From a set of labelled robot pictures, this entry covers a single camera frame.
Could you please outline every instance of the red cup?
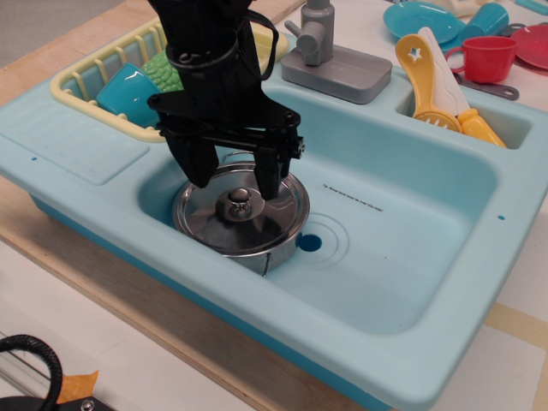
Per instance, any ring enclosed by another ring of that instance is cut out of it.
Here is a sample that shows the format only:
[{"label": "red cup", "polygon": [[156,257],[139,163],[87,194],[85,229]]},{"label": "red cup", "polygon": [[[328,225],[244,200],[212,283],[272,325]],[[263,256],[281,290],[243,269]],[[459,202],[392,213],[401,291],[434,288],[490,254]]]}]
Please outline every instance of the red cup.
[{"label": "red cup", "polygon": [[498,36],[474,37],[464,40],[462,47],[451,49],[445,59],[457,52],[464,55],[464,64],[451,68],[453,73],[464,71],[467,79],[476,83],[497,83],[508,77],[515,59],[517,42]]}]

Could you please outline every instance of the drain hole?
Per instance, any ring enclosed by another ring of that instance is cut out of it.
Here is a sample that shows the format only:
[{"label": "drain hole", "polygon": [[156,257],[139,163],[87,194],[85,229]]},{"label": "drain hole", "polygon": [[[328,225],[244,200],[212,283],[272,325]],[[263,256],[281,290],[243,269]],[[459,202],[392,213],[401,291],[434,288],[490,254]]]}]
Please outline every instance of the drain hole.
[{"label": "drain hole", "polygon": [[299,239],[299,248],[307,253],[318,251],[322,247],[322,239],[314,234],[303,235]]}]

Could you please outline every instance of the gray floor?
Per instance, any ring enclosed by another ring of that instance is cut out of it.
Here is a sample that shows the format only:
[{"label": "gray floor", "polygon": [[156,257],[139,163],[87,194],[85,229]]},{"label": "gray floor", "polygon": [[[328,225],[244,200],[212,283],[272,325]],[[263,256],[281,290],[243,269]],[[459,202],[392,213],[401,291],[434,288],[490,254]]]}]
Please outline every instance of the gray floor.
[{"label": "gray floor", "polygon": [[0,0],[0,67],[123,0]]}]

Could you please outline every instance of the green toy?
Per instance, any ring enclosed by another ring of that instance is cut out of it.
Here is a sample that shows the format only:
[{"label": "green toy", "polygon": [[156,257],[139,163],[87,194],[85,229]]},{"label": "green toy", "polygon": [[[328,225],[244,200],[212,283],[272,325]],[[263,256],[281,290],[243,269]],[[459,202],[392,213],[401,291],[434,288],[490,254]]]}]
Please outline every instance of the green toy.
[{"label": "green toy", "polygon": [[156,84],[161,92],[182,90],[182,83],[177,70],[168,62],[165,51],[160,51],[151,60],[143,64],[143,72]]}]

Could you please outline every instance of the faucet base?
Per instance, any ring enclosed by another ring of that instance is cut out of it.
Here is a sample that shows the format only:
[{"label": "faucet base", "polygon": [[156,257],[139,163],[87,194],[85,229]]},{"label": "faucet base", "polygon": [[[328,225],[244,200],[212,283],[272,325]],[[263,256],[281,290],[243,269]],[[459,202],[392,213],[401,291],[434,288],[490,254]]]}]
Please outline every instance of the faucet base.
[{"label": "faucet base", "polygon": [[284,80],[351,103],[371,102],[390,82],[392,63],[372,56],[333,46],[333,58],[319,66],[304,63],[294,48],[282,59]]}]

